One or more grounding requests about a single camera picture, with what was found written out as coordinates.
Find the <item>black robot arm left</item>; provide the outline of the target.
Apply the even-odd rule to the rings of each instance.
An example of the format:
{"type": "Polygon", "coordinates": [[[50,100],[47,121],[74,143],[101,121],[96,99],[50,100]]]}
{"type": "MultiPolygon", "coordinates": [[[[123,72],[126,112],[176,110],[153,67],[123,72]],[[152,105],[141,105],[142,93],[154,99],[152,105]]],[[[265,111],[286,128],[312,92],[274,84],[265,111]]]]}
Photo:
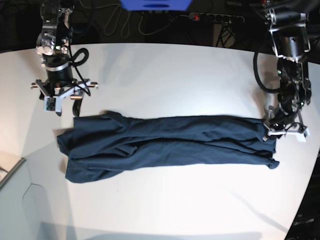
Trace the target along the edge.
{"type": "Polygon", "coordinates": [[[267,36],[277,57],[278,88],[267,88],[258,73],[257,50],[253,56],[253,71],[259,87],[277,96],[277,106],[270,106],[264,120],[266,135],[305,134],[301,110],[312,97],[308,74],[308,54],[311,51],[307,20],[319,6],[318,0],[263,0],[260,12],[268,25],[267,36]]]}

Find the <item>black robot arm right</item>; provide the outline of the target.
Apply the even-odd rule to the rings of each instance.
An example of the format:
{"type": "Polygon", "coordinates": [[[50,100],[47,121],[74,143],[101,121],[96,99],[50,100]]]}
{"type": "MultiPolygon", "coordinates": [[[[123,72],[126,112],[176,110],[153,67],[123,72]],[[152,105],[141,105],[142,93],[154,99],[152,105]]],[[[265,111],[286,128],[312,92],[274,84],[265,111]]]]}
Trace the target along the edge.
{"type": "Polygon", "coordinates": [[[90,95],[94,84],[73,71],[89,59],[86,48],[76,53],[71,51],[71,43],[76,35],[72,28],[72,13],[75,8],[73,0],[45,0],[40,7],[42,19],[41,32],[36,40],[36,53],[41,66],[45,69],[47,79],[37,79],[31,83],[31,89],[38,88],[39,98],[43,101],[46,112],[62,115],[62,101],[73,100],[72,113],[79,117],[85,95],[90,95]]]}

